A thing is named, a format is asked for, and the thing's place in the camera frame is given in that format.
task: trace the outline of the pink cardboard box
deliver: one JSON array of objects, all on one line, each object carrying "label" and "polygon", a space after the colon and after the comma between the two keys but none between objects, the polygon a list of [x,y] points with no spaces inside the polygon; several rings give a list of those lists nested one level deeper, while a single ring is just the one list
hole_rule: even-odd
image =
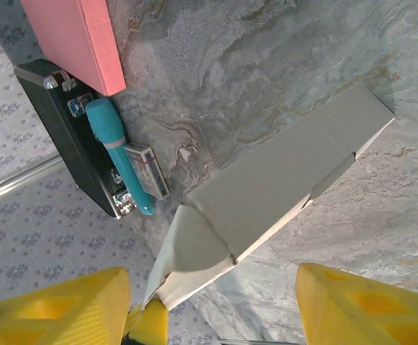
[{"label": "pink cardboard box", "polygon": [[104,96],[126,87],[106,0],[22,0],[46,57]]}]

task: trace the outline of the yellow plastic part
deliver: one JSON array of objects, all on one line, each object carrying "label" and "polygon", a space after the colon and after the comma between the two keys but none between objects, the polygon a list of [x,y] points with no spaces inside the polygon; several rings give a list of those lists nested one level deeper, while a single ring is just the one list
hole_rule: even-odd
[{"label": "yellow plastic part", "polygon": [[129,309],[124,267],[0,302],[0,345],[119,345]]},{"label": "yellow plastic part", "polygon": [[301,264],[296,295],[308,345],[418,345],[418,293]]},{"label": "yellow plastic part", "polygon": [[144,310],[137,305],[128,315],[124,335],[143,345],[167,344],[167,309],[160,300],[151,300]]}]

